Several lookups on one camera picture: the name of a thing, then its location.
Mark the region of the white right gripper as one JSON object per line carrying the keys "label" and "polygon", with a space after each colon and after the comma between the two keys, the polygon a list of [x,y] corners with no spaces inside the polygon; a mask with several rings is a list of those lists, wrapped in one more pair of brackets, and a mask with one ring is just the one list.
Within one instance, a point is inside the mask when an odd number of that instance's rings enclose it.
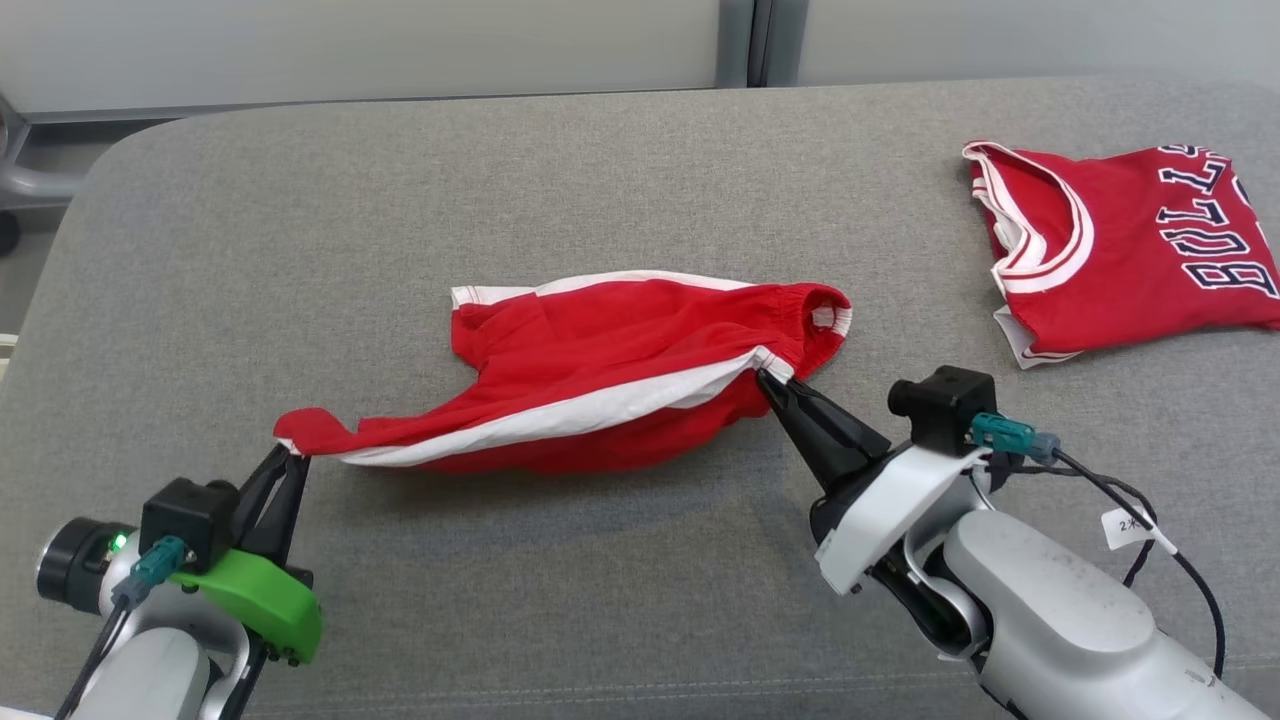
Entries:
{"label": "white right gripper", "polygon": [[836,505],[847,498],[815,552],[838,594],[850,594],[859,577],[945,506],[957,478],[992,455],[978,447],[954,457],[918,446],[890,454],[890,439],[810,386],[767,370],[756,374],[756,386],[826,498]]}

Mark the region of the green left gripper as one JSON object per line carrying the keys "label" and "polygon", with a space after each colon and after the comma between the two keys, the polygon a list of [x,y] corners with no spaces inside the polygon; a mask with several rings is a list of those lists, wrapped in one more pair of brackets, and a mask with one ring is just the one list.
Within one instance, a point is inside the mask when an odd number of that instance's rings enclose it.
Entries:
{"label": "green left gripper", "polygon": [[[310,462],[310,457],[293,455],[276,445],[239,488],[236,520],[257,521],[262,512],[264,557],[229,550],[205,574],[175,571],[169,578],[170,583],[197,588],[293,664],[314,661],[324,630],[317,596],[283,569],[288,564]],[[275,495],[268,505],[274,488]]]}

